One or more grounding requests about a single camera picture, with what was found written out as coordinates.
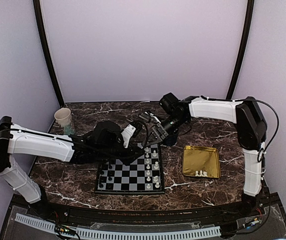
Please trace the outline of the white chess king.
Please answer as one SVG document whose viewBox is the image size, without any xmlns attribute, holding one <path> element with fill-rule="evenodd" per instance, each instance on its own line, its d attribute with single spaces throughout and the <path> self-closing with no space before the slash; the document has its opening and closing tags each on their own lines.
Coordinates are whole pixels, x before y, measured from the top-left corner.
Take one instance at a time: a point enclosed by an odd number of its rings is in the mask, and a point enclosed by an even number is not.
<svg viewBox="0 0 286 240">
<path fill-rule="evenodd" d="M 154 164 L 154 169 L 157 170 L 159 168 L 159 163 L 156 161 Z"/>
</svg>

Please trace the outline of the black and white chessboard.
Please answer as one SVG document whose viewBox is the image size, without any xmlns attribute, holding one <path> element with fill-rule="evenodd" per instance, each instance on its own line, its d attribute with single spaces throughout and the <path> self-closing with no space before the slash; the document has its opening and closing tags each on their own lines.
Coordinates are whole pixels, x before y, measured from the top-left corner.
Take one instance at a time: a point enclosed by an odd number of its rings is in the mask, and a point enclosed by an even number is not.
<svg viewBox="0 0 286 240">
<path fill-rule="evenodd" d="M 97 171 L 95 193 L 108 195 L 162 195 L 165 193 L 164 174 L 161 159 L 160 144 L 153 144 L 148 147 L 149 152 L 132 162 L 130 165 L 124 165 L 120 160 L 112 160 L 102 163 Z M 155 162 L 159 163 L 159 168 L 154 169 Z M 159 171 L 158 181 L 153 180 L 153 170 Z M 155 183 L 160 183 L 159 188 L 155 188 Z M 150 184 L 151 188 L 147 189 L 146 185 Z"/>
</svg>

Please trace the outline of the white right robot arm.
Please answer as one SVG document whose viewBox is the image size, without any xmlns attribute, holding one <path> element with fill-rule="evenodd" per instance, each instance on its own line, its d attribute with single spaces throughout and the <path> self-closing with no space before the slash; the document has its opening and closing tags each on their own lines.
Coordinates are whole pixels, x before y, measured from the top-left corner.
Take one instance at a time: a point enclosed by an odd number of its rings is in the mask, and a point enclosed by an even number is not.
<svg viewBox="0 0 286 240">
<path fill-rule="evenodd" d="M 158 143 L 193 118 L 230 122 L 237 131 L 238 143 L 245 157 L 244 194 L 255 197 L 261 191 L 267 122 L 254 97 L 228 100 L 204 96 L 177 99 L 171 92 L 159 101 L 168 117 L 151 128 Z"/>
</svg>

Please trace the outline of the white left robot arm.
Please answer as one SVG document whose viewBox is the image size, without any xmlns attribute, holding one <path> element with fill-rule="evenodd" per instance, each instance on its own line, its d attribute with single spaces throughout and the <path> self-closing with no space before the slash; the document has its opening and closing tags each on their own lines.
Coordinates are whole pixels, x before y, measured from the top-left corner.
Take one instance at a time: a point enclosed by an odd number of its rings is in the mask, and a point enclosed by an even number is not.
<svg viewBox="0 0 286 240">
<path fill-rule="evenodd" d="M 128 164 L 144 153 L 142 147 L 131 143 L 136 134 L 133 123 L 122 129 L 114 122 L 101 121 L 94 130 L 83 135 L 55 135 L 26 129 L 4 116 L 0 120 L 0 176 L 33 204 L 41 217 L 49 218 L 53 206 L 46 201 L 41 186 L 18 165 L 14 154 L 43 156 L 77 165 L 107 159 L 119 159 Z"/>
</svg>

